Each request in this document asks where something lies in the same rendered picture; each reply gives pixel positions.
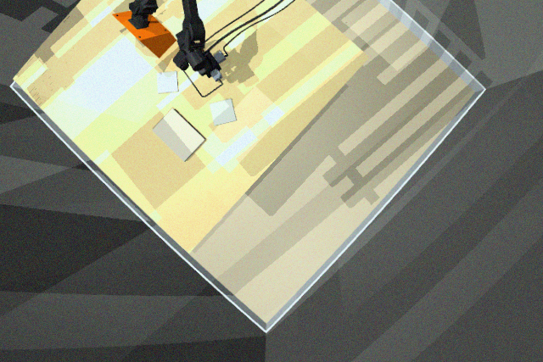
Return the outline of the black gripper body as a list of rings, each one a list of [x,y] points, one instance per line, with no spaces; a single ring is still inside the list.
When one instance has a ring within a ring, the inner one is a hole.
[[[206,66],[202,70],[198,71],[200,75],[205,75],[213,69],[213,66],[211,65],[208,59],[206,59],[205,62],[206,62]]]

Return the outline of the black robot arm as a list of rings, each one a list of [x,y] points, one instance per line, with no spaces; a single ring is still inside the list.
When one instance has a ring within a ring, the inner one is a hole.
[[[175,34],[181,51],[177,53],[173,62],[181,70],[187,70],[190,63],[193,71],[197,72],[206,66],[204,55],[200,51],[205,48],[204,24],[199,17],[196,0],[182,0],[182,6],[185,16],[182,31]],[[148,15],[156,13],[158,8],[156,0],[135,0],[129,3],[132,16],[127,21],[137,30],[148,27]],[[198,40],[200,42],[194,42]]]

